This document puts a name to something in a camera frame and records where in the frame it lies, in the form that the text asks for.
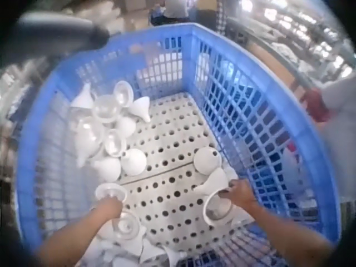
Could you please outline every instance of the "plastic basket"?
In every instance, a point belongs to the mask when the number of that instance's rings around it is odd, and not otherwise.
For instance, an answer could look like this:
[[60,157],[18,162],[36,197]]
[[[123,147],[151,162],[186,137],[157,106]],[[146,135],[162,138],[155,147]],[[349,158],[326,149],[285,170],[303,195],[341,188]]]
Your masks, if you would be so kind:
[[[238,174],[248,177],[261,204],[338,240],[340,211],[333,171],[293,94],[235,43],[195,24],[176,24],[114,36],[101,50],[62,61],[42,86],[23,124],[17,162],[17,216],[31,249],[93,205],[95,174],[76,168],[67,142],[69,103],[84,82],[101,95],[112,93],[119,80],[132,84],[135,98],[158,100],[188,93],[220,152]],[[298,189],[285,181],[281,166],[281,155],[291,142],[304,174]],[[300,201],[305,191],[311,205]],[[280,260],[272,248],[261,249],[269,244],[258,226],[234,233],[216,244],[213,254],[201,254],[180,266],[208,264],[209,255],[219,255],[213,261],[219,258],[220,263],[211,266],[234,265],[239,259],[245,265]]]

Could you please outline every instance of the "human hand holding part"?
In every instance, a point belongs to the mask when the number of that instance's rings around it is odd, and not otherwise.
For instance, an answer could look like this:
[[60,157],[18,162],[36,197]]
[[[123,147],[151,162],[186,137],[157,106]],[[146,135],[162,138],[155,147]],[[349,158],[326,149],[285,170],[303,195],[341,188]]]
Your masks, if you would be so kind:
[[95,212],[106,221],[119,218],[122,212],[122,202],[115,196],[106,196],[99,200]]
[[219,192],[220,197],[231,200],[234,205],[243,209],[247,209],[257,203],[248,180],[231,180],[230,185],[231,190],[229,192]]

